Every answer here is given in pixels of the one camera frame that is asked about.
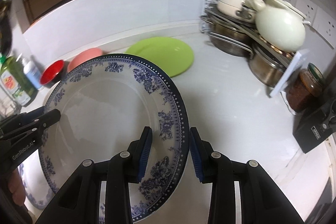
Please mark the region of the person's left hand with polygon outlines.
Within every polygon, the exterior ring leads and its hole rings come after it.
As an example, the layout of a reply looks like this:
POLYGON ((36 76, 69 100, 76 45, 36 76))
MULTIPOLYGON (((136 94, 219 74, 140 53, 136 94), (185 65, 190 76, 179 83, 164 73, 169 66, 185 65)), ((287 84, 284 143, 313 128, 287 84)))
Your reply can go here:
POLYGON ((17 169, 9 176, 7 186, 11 193, 13 202, 18 206, 23 206, 26 199, 26 193, 21 176, 19 175, 17 169))

